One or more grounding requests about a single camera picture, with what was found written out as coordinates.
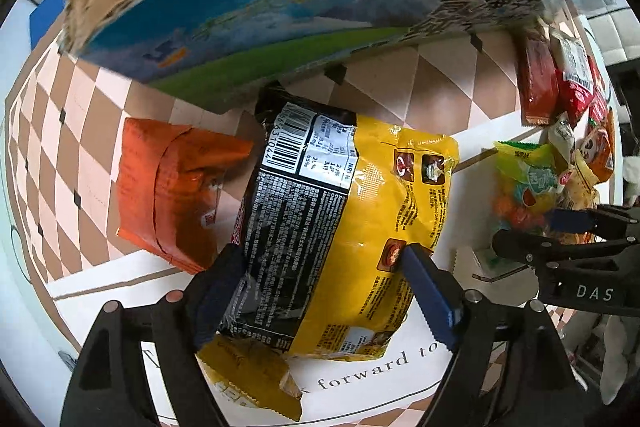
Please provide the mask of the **pale green plum snack packet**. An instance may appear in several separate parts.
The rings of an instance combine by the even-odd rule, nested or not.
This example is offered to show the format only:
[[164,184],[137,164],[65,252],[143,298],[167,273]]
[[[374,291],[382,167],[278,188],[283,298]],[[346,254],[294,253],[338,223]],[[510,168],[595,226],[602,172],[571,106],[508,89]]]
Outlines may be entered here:
[[547,140],[567,165],[574,160],[575,135],[566,112],[562,113],[547,130]]

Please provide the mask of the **small red snack packet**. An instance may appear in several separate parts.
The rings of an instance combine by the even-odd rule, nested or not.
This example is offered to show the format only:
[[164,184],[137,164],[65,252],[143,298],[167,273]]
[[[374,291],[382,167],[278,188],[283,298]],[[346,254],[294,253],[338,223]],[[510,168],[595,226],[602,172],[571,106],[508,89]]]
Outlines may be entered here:
[[565,114],[570,127],[575,128],[593,100],[593,85],[565,79],[559,80],[558,113]]

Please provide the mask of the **yellow black noodle packet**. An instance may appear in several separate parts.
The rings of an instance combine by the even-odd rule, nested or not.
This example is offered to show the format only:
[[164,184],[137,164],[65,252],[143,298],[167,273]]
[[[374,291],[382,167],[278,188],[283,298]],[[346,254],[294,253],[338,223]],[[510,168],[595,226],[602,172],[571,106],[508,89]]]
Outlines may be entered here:
[[434,249],[447,217],[458,143],[270,83],[266,132],[243,198],[244,272],[221,332],[298,357],[380,357],[412,291],[401,251]]

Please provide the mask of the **orange snack packet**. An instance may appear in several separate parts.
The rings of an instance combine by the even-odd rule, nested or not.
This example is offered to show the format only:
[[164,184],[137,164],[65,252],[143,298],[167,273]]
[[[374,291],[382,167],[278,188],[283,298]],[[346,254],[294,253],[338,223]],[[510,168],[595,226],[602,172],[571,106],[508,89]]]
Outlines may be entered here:
[[218,255],[214,223],[226,173],[253,143],[210,130],[127,118],[116,181],[117,235],[195,274]]
[[610,109],[602,124],[591,129],[580,153],[600,183],[608,182],[614,173],[615,133],[613,111]]

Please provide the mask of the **yellow cracker snack bag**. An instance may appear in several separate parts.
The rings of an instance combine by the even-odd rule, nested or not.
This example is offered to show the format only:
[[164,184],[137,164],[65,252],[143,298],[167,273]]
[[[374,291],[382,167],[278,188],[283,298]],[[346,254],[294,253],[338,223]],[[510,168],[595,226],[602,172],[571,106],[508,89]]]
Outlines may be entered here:
[[600,202],[599,193],[594,188],[598,182],[582,153],[576,150],[573,164],[559,176],[561,192],[556,207],[564,210],[586,210],[596,207]]

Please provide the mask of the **white wafer snack packet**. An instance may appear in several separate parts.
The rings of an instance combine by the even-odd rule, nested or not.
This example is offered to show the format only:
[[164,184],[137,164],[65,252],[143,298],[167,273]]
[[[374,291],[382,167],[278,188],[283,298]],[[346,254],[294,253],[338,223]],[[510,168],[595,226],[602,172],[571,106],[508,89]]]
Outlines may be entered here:
[[498,257],[491,248],[460,247],[452,274],[464,289],[477,289],[493,303],[521,306],[538,295],[536,275],[528,265]]

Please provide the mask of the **green candy bag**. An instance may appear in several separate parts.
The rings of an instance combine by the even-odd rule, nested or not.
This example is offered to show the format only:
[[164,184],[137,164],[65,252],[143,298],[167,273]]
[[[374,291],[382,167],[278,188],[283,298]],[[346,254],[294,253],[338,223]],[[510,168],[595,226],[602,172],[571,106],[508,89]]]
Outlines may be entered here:
[[497,192],[492,210],[498,229],[544,235],[560,189],[552,147],[502,141],[495,149]]

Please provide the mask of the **red crown spicy strip packet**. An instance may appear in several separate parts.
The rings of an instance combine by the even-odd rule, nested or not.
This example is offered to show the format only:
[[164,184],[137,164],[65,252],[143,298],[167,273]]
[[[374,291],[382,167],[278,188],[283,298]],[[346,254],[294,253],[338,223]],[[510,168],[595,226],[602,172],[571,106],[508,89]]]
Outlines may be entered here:
[[603,127],[608,118],[608,102],[605,98],[605,84],[599,72],[596,61],[588,56],[588,63],[593,79],[593,99],[589,105],[588,128],[592,130],[597,127]]

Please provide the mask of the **dark red snack packet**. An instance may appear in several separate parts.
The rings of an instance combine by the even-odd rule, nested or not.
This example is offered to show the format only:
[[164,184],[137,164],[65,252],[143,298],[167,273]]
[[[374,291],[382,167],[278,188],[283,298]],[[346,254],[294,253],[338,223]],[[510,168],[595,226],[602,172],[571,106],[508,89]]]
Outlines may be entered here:
[[523,122],[529,126],[549,126],[559,96],[549,43],[533,31],[521,31],[514,36],[514,46]]

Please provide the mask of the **small yellow snack packet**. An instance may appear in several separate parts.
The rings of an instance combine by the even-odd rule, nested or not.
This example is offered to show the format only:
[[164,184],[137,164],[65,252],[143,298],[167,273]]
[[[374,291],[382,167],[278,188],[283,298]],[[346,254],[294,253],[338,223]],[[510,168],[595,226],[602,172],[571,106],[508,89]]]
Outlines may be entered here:
[[254,339],[217,334],[196,354],[212,384],[243,407],[259,407],[291,421],[303,415],[303,392],[288,361]]

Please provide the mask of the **silver white snack packet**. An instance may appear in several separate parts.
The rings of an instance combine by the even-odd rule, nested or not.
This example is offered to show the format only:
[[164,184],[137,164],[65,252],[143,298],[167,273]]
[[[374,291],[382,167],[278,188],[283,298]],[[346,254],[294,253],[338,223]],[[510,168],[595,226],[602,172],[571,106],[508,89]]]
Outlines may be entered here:
[[588,94],[593,94],[594,83],[588,55],[582,44],[576,38],[551,28],[550,46],[562,79],[582,87]]

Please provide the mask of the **white padded chair right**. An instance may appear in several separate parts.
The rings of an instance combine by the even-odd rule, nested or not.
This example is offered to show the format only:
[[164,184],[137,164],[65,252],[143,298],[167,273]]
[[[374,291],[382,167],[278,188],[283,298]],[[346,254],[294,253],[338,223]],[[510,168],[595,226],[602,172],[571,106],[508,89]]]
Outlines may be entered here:
[[588,20],[606,66],[638,60],[640,25],[629,6],[590,16]]

